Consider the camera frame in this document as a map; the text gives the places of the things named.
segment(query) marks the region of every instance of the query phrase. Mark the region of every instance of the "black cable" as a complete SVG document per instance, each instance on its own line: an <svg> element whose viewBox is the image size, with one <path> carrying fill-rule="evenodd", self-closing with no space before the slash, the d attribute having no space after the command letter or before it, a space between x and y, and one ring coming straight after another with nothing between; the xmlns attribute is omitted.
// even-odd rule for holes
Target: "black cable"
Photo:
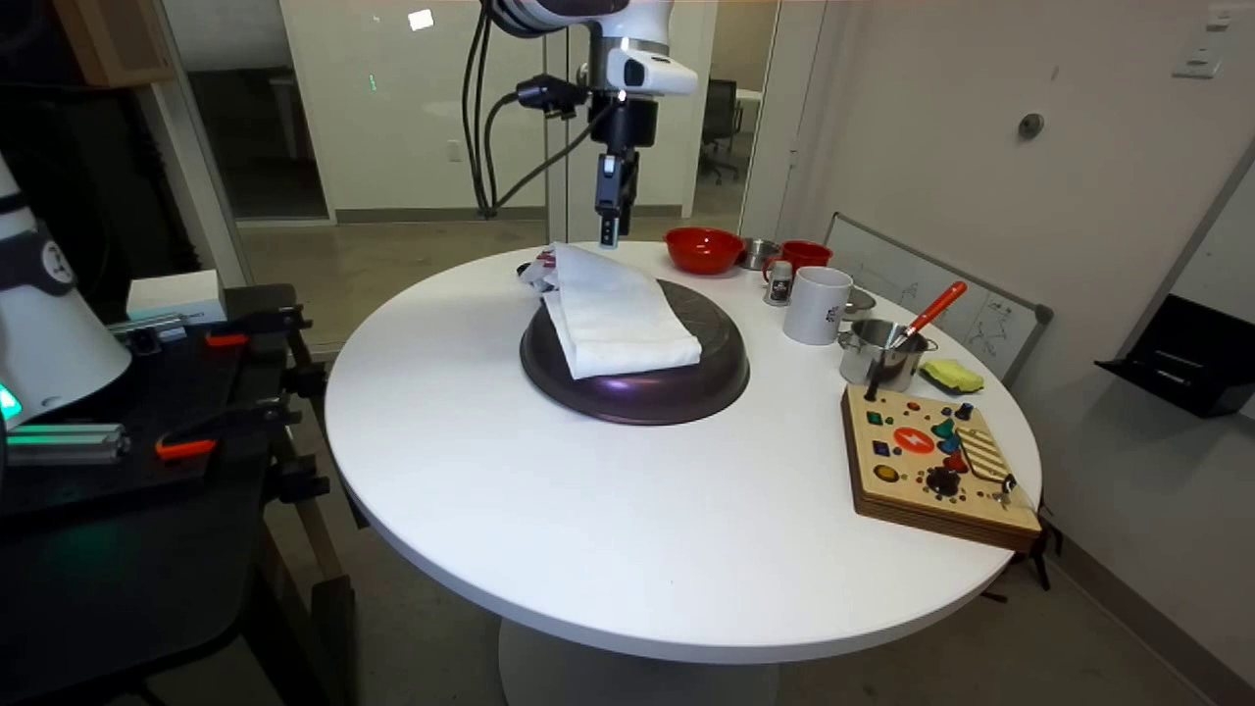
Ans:
<svg viewBox="0 0 1255 706"><path fill-rule="evenodd" d="M508 101L519 101L512 92L500 93L500 99L495 101L495 109L485 109L485 131L483 131L485 192L488 192L488 203L495 203L495 207L498 207L495 122L498 122L498 116L500 116Z"/></svg>
<svg viewBox="0 0 1255 706"><path fill-rule="evenodd" d="M541 161L537 169L528 169L495 207L508 203L532 176L541 176L543 169L553 169L558 161L563 161L570 152L575 152L575 146L587 142L587 134L610 116L610 107L605 107L563 151L558 151L550 161Z"/></svg>
<svg viewBox="0 0 1255 706"><path fill-rule="evenodd" d="M485 50L488 50L488 16L478 11L478 23L483 23L483 44L478 44L478 69L475 69L475 169L478 169L478 180L483 180L483 75L485 75Z"/></svg>
<svg viewBox="0 0 1255 706"><path fill-rule="evenodd" d="M475 192L475 203L478 214L485 214L485 192L483 192L483 175L478 175L478 122L470 127L470 75L475 75L475 65L478 65L478 46L485 39L488 23L485 23L485 11L478 11L478 23L475 23L475 37L470 37L470 46L466 46L466 69L464 69L464 146L466 146L466 167L470 167L470 192Z"/></svg>

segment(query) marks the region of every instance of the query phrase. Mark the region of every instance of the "red object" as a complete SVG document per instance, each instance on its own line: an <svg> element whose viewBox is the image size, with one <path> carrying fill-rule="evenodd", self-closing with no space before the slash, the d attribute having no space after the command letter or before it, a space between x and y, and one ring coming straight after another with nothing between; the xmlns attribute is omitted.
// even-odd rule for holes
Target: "red object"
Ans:
<svg viewBox="0 0 1255 706"><path fill-rule="evenodd" d="M166 439L155 439L155 460L162 465L179 465L179 460L203 460L203 457L210 457L220 448L220 439L185 439L185 445L166 445Z"/></svg>
<svg viewBox="0 0 1255 706"><path fill-rule="evenodd" d="M203 335L209 348L245 348L245 335Z"/></svg>
<svg viewBox="0 0 1255 706"><path fill-rule="evenodd" d="M739 240L716 228L669 228L666 252L678 271L720 274L736 263Z"/></svg>
<svg viewBox="0 0 1255 706"><path fill-rule="evenodd" d="M970 283L945 288L945 292L928 301L928 312L921 312L921 316L907 327L907 339L919 335L921 327L928 327L933 318L941 318L941 316L953 307L953 297L959 297L963 292L970 292Z"/></svg>
<svg viewBox="0 0 1255 706"><path fill-rule="evenodd" d="M924 435L924 431L919 431L919 428L899 428L899 431L892 431L892 445L907 448L907 453L912 453L912 457L928 457L928 453L938 448L933 435Z"/></svg>
<svg viewBox="0 0 1255 706"><path fill-rule="evenodd" d="M941 465L947 475L963 475L971 465L963 457L945 457Z"/></svg>
<svg viewBox="0 0 1255 706"><path fill-rule="evenodd" d="M783 240L781 242L781 259L794 267L826 267L831 263L831 249L824 242L806 242L806 240Z"/></svg>

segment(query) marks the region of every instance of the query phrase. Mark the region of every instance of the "white cup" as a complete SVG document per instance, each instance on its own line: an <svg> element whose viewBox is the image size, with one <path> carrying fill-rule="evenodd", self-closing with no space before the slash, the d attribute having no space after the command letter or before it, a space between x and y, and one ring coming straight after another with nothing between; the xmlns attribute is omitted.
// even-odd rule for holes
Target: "white cup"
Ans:
<svg viewBox="0 0 1255 706"><path fill-rule="evenodd" d="M834 343L851 288L854 280L834 267L800 267L783 312L783 335L805 347Z"/></svg>

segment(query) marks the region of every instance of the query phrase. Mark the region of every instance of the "black panel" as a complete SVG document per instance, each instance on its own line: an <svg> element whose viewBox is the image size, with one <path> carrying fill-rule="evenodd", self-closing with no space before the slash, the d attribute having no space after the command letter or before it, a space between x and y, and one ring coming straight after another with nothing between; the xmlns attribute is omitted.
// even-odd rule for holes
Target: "black panel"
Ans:
<svg viewBox="0 0 1255 706"><path fill-rule="evenodd" d="M1103 368L1197 416L1226 416L1255 388L1255 327L1168 295L1138 347Z"/></svg>
<svg viewBox="0 0 1255 706"><path fill-rule="evenodd" d="M52 0L0 0L0 83L81 86L77 59Z"/></svg>

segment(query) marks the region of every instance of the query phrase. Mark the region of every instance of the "black chair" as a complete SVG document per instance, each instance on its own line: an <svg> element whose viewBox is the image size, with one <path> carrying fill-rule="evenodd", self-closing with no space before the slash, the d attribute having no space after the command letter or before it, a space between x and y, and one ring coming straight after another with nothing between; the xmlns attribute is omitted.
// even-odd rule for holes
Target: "black chair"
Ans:
<svg viewBox="0 0 1255 706"><path fill-rule="evenodd" d="M707 122L703 122L703 175L720 180L724 175L736 176L736 134L739 134L739 107L734 78L707 83Z"/></svg>

